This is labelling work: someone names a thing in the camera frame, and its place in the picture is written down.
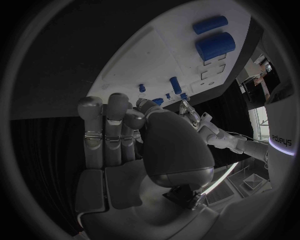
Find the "vent grille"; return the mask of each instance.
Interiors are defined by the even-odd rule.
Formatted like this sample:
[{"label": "vent grille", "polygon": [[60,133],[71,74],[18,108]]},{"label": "vent grille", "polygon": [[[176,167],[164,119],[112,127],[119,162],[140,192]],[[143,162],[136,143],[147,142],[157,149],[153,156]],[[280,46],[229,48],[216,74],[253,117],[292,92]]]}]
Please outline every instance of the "vent grille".
[{"label": "vent grille", "polygon": [[252,190],[256,189],[258,185],[263,181],[264,179],[259,177],[256,174],[252,174],[250,177],[246,178],[243,182],[249,186]]}]

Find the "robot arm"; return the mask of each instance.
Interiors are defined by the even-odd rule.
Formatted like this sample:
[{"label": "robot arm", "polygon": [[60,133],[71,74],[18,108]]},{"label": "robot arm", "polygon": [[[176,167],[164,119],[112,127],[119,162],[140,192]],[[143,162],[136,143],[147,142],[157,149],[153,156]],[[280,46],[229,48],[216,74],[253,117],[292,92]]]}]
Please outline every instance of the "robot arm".
[{"label": "robot arm", "polygon": [[214,125],[207,112],[202,116],[190,106],[186,100],[182,100],[179,107],[179,115],[188,121],[199,132],[202,140],[207,145],[213,145],[218,149],[228,148],[236,154],[247,154],[267,163],[268,145],[260,142],[249,141],[241,135],[231,135]]}]

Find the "cable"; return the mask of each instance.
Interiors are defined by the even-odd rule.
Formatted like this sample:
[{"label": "cable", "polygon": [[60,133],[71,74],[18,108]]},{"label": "cable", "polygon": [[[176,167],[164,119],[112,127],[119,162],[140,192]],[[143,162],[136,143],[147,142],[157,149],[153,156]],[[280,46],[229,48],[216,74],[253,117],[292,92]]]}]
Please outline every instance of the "cable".
[{"label": "cable", "polygon": [[252,140],[254,140],[254,141],[268,143],[268,141],[265,141],[265,140],[257,140],[257,139],[254,139],[254,138],[252,138],[252,137],[249,137],[249,136],[246,136],[246,135],[244,135],[244,134],[240,134],[240,133],[237,133],[237,132],[234,132],[234,131],[227,131],[226,133],[228,133],[228,134],[237,134],[237,135],[240,135],[240,136],[243,136],[243,137],[252,139]]}]

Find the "purple light strip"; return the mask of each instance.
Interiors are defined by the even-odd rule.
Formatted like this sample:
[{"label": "purple light strip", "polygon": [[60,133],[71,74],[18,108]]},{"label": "purple light strip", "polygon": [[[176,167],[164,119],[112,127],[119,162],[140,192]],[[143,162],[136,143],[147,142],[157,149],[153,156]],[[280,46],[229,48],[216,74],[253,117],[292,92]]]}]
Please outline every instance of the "purple light strip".
[{"label": "purple light strip", "polygon": [[282,152],[282,153],[284,153],[284,154],[291,155],[291,156],[294,156],[294,155],[295,155],[295,153],[293,153],[293,152],[285,151],[285,150],[283,150],[282,148],[276,146],[276,145],[271,141],[271,138],[270,138],[270,137],[269,137],[269,143],[270,143],[270,145],[271,145],[273,148],[277,149],[278,151],[280,151],[280,152]]}]

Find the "sharpe logo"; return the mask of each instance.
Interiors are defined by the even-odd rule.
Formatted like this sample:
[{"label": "sharpe logo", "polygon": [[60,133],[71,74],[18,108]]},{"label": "sharpe logo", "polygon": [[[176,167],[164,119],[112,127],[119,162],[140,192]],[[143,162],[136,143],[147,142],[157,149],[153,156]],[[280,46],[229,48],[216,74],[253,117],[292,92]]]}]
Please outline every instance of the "sharpe logo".
[{"label": "sharpe logo", "polygon": [[272,135],[272,139],[280,144],[283,143],[286,147],[292,145],[292,140],[287,140],[287,139],[278,137],[277,135],[276,136]]}]

